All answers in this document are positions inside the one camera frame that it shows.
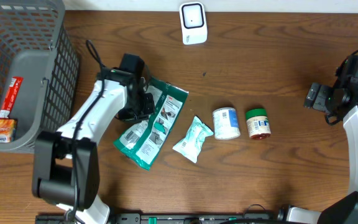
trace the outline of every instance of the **green lid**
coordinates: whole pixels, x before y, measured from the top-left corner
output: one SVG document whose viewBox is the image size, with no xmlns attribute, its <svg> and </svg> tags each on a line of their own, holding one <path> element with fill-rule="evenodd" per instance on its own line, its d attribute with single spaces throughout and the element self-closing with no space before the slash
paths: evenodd
<svg viewBox="0 0 358 224">
<path fill-rule="evenodd" d="M 267 116 L 265 109 L 253 109 L 246 112 L 246 119 L 253 118 L 254 116 Z"/>
</svg>

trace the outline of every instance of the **wooden table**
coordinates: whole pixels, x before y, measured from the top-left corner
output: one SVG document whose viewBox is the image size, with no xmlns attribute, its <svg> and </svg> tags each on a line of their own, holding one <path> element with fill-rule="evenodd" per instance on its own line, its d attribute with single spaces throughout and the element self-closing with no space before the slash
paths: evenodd
<svg viewBox="0 0 358 224">
<path fill-rule="evenodd" d="M 82 56 L 75 111 L 98 71 L 85 40 L 108 66 L 140 55 L 152 73 L 190 92 L 151 171 L 112 144 L 128 125 L 114 120 L 99 145 L 105 203 L 144 213 L 242 213 L 252 203 L 322 211 L 349 181 L 342 125 L 303 107 L 312 82 L 332 85 L 335 68 L 358 49 L 358 14 L 207 13 L 208 40 L 185 46 L 177 12 L 67 12 L 65 26 Z M 241 137 L 206 139 L 196 164 L 172 150 L 193 117 L 213 127 L 212 111 L 233 105 Z M 272 137 L 250 140 L 245 111 L 263 106 Z M 32 155 L 0 153 L 0 223 L 33 223 L 59 209 L 31 194 Z"/>
</svg>

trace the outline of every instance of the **jar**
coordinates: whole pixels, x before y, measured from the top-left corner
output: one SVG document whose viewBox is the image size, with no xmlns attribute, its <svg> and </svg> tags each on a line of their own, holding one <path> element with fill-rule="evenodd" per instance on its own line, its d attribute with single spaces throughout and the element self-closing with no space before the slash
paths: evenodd
<svg viewBox="0 0 358 224">
<path fill-rule="evenodd" d="M 253 140 L 265 139 L 270 137 L 269 119 L 265 109 L 254 109 L 246 113 L 249 137 Z"/>
</svg>

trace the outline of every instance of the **can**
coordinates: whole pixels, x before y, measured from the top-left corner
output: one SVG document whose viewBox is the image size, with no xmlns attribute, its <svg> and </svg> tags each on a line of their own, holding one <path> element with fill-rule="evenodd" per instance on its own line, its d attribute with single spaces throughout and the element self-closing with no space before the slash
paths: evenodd
<svg viewBox="0 0 358 224">
<path fill-rule="evenodd" d="M 246 113 L 248 134 L 251 139 L 265 139 L 272 134 L 266 110 L 253 109 Z"/>
<path fill-rule="evenodd" d="M 213 113 L 215 138 L 218 140 L 234 139 L 240 136 L 236 109 L 221 108 Z"/>
</svg>

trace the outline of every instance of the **orange package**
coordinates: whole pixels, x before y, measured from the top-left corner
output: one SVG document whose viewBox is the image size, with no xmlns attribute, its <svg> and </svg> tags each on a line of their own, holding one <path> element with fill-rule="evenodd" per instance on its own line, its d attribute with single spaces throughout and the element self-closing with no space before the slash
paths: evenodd
<svg viewBox="0 0 358 224">
<path fill-rule="evenodd" d="M 0 119 L 0 142 L 11 142 L 16 130 L 16 120 Z"/>
</svg>

